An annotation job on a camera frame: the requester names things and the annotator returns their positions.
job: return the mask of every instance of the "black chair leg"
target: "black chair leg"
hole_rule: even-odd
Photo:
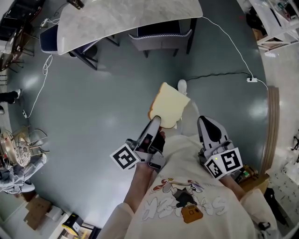
[[[105,37],[106,40],[108,40],[109,42],[111,42],[113,45],[119,47],[120,45],[118,43],[116,43],[115,41],[111,40],[110,38],[108,37]]]
[[[30,37],[33,38],[33,39],[37,39],[37,40],[39,40],[38,37],[32,36],[32,35],[30,35],[30,34],[28,34],[28,33],[26,33],[26,32],[24,32],[24,34],[26,34],[27,36],[30,36]]]
[[[31,50],[28,50],[28,49],[25,49],[25,48],[23,48],[23,50],[25,50],[25,51],[28,51],[28,52],[32,53],[32,54],[29,54],[29,53],[27,53],[27,52],[23,51],[23,53],[24,53],[24,54],[26,54],[26,55],[28,55],[28,56],[34,56],[34,52],[33,52],[33,51],[31,51]]]
[[[178,53],[178,49],[175,49],[172,56],[175,57],[177,55],[177,53]]]
[[[90,68],[93,68],[94,70],[98,70],[98,68],[96,68],[90,61],[87,60],[86,56],[79,53],[77,50],[72,50],[71,53],[73,53],[76,57],[78,57],[81,61],[83,61]]]
[[[87,55],[84,55],[84,56],[86,57],[86,59],[88,59],[88,60],[90,60],[90,61],[93,61],[93,62],[95,62],[95,63],[98,63],[97,60],[95,60],[95,59],[93,59],[93,58],[91,58],[91,57],[89,57],[89,56],[87,56]]]
[[[190,38],[188,40],[188,44],[187,44],[187,54],[189,54],[190,50],[191,50],[193,37],[194,37],[194,33],[195,33],[195,28],[196,28],[196,23],[197,23],[197,18],[191,18],[190,29],[192,29],[192,33],[191,33],[191,36],[190,36]]]
[[[148,50],[144,50],[143,53],[144,53],[145,58],[149,57],[149,51]]]
[[[20,67],[20,68],[24,68],[24,66],[20,66],[19,64],[18,64],[18,62],[14,62],[18,67]]]
[[[18,73],[16,70],[14,70],[14,69],[11,69],[10,67],[9,67],[9,69],[10,69],[10,70],[12,70],[12,71],[13,71],[13,72],[15,72],[15,73]]]

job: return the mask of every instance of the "shoe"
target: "shoe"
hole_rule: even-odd
[[[187,82],[183,79],[178,81],[178,92],[187,95]]]
[[[18,93],[18,97],[17,97],[17,99],[18,99],[18,98],[20,98],[20,96],[21,96],[21,94],[22,94],[22,90],[21,90],[21,89],[18,89],[16,92]]]
[[[46,154],[42,154],[42,162],[43,162],[43,164],[45,164],[47,162]]]
[[[4,111],[3,107],[0,106],[0,114],[4,114],[4,113],[5,113],[5,111]]]

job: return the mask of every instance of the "white table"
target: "white table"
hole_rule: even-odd
[[[203,15],[198,0],[85,0],[84,4],[81,10],[66,5],[61,12],[59,55],[133,28]]]

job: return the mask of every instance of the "wooden board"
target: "wooden board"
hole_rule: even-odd
[[[279,90],[274,86],[268,88],[268,128],[261,174],[264,174],[272,166],[279,129]]]

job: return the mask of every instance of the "gray floor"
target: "gray floor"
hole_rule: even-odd
[[[38,25],[60,6],[48,0],[36,19]],[[204,16],[220,24],[233,38],[249,67],[265,80],[263,64],[245,16],[235,0],[200,1]],[[98,44],[99,71],[78,59],[54,56],[45,87],[29,122],[49,138],[49,161],[34,175],[37,192],[86,222],[103,226],[128,190],[133,171],[120,172],[109,154],[126,138],[135,139],[148,123],[147,112],[162,82],[175,86],[180,78],[210,73],[246,71],[226,35],[199,19],[191,54],[152,51],[145,59],[117,35],[121,46]],[[12,129],[28,122],[22,107],[31,110],[43,84],[42,68],[48,55],[35,42],[35,57],[24,56],[20,73],[11,73],[9,90],[21,87],[20,105],[10,105]],[[244,162],[259,167],[266,135],[266,90],[261,83],[246,83],[246,75],[209,77],[188,83],[188,96],[199,112],[222,123]]]

